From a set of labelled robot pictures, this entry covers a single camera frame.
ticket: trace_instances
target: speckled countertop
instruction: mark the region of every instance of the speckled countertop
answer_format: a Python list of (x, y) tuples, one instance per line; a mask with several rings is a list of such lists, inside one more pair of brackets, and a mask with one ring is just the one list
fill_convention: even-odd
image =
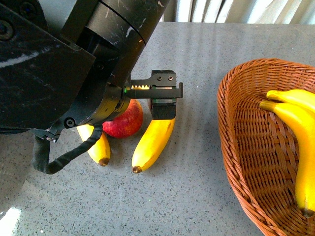
[[(132, 78), (172, 69), (184, 82), (175, 130), (148, 171), (131, 172), (131, 157), (150, 121), (134, 137), (110, 138), (106, 168), (84, 154), (49, 176), (30, 167), (32, 136), (0, 136), (0, 235), (261, 236), (247, 218), (223, 166), (216, 93), (224, 75), (251, 59), (315, 65), (315, 26), (160, 23)], [(78, 146), (66, 130), (52, 158)]]

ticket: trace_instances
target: black cable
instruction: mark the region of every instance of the black cable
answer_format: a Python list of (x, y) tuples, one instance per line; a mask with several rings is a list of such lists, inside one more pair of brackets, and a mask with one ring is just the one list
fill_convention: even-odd
[(65, 153), (49, 163), (50, 141), (41, 139), (34, 135), (33, 159), (31, 163), (33, 167), (45, 174), (52, 175), (62, 170), (67, 164), (79, 155), (88, 151), (101, 137), (103, 133), (102, 125), (94, 127), (92, 135), (84, 141), (80, 146)]

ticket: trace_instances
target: brown wicker basket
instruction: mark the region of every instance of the brown wicker basket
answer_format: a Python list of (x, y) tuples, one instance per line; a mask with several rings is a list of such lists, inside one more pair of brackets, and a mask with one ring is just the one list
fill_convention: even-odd
[(229, 183), (246, 215), (268, 236), (315, 236), (315, 218), (297, 208), (298, 144), (273, 113), (259, 108), (269, 90), (315, 92), (315, 68), (281, 59), (238, 65), (218, 91), (221, 148)]

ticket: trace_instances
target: robotic arm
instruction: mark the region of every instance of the robotic arm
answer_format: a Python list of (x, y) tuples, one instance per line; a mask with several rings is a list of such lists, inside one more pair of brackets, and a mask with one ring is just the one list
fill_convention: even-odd
[[(53, 174), (99, 138), (101, 124), (131, 98), (151, 100), (153, 119), (172, 119), (173, 71), (131, 80), (131, 71), (169, 0), (0, 0), (0, 134), (30, 130), (33, 166)], [(69, 14), (59, 11), (66, 5)], [(147, 85), (149, 90), (135, 90)], [(49, 142), (63, 129), (91, 124), (89, 143), (49, 169)]]

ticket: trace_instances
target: basket rim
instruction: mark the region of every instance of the basket rim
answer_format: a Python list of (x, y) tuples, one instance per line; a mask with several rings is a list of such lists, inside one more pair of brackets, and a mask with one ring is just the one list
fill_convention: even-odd
[(232, 128), (232, 121), (229, 116), (229, 110), (224, 106), (228, 102), (228, 94), (225, 93), (229, 89), (229, 85), (233, 79), (244, 70), (260, 65), (276, 65), (276, 64), (289, 64), (296, 65), (297, 67), (302, 67), (305, 69), (315, 70), (315, 67), (301, 64), (297, 62), (287, 61), (279, 58), (260, 58), (249, 60), (245, 63), (239, 64), (238, 66), (232, 68), (222, 79), (219, 84), (219, 89), (217, 93), (217, 106), (218, 106), (218, 120), (219, 120), (219, 134), (221, 139), (221, 150), (223, 155), (223, 163), (227, 173), (227, 179), (232, 187), (234, 194), (236, 195), (238, 201), (245, 214), (250, 218), (252, 222), (265, 234), (265, 235), (281, 235), (286, 236), (287, 234), (278, 228), (278, 225), (274, 220), (272, 220), (266, 212), (259, 206), (253, 194), (250, 192), (246, 181), (242, 175), (242, 170), (237, 167), (233, 162), (239, 163), (239, 154), (236, 150), (236, 140), (233, 138), (234, 130)]

